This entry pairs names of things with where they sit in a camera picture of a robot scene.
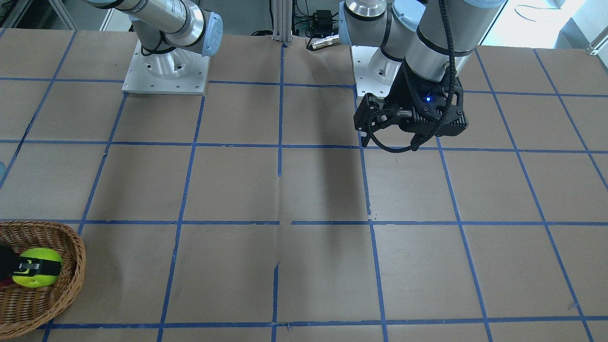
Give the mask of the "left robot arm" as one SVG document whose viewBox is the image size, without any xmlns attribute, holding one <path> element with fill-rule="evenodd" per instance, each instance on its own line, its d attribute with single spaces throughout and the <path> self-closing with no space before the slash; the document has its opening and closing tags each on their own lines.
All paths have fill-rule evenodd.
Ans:
<svg viewBox="0 0 608 342">
<path fill-rule="evenodd" d="M 415 151 L 469 126 L 458 74 L 486 35 L 503 0 L 344 0 L 343 45 L 378 48 L 393 75 L 386 95 L 365 92 L 354 128 L 361 145 Z"/>
</svg>

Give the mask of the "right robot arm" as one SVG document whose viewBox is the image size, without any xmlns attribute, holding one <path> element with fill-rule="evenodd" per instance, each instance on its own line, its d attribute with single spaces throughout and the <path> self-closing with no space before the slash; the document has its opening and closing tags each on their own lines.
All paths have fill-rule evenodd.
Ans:
<svg viewBox="0 0 608 342">
<path fill-rule="evenodd" d="M 113 9 L 126 13 L 138 35 L 140 51 L 131 65 L 141 72 L 139 83 L 124 85 L 129 93 L 143 93 L 165 82 L 180 87 L 182 81 L 192 85 L 193 72 L 202 67 L 206 78 L 209 58 L 214 56 L 222 41 L 222 18 L 215 12 L 201 9 L 190 0 L 89 0 L 98 9 Z M 55 283 L 65 264 L 56 252 L 41 256 L 17 255 L 6 245 L 1 246 L 1 284 L 19 284 L 38 288 Z"/>
</svg>

